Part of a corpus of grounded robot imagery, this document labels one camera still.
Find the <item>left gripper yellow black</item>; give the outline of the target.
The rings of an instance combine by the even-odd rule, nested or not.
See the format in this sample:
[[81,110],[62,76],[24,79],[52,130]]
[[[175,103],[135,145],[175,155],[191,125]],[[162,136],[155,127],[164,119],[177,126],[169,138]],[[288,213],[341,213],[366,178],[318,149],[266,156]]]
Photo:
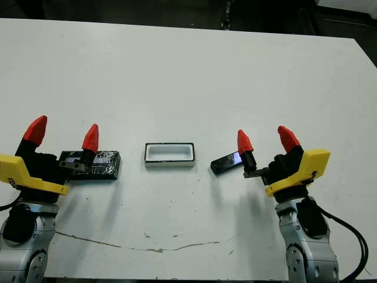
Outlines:
[[20,191],[24,201],[56,203],[68,193],[65,182],[74,172],[84,172],[98,152],[99,129],[93,124],[84,137],[81,163],[58,161],[52,154],[37,154],[24,160],[20,156],[35,153],[45,136],[47,116],[34,120],[16,150],[15,156],[1,155],[1,181]]

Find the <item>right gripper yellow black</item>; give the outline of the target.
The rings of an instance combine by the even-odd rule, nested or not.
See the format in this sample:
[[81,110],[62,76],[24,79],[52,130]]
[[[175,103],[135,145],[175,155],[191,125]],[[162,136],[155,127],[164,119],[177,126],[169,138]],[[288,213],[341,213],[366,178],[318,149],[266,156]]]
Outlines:
[[260,177],[268,197],[277,203],[304,198],[307,187],[323,176],[330,152],[324,149],[304,151],[294,132],[279,126],[277,132],[286,153],[278,154],[268,166],[257,169],[253,146],[243,130],[238,130],[237,146],[244,166],[244,177]]

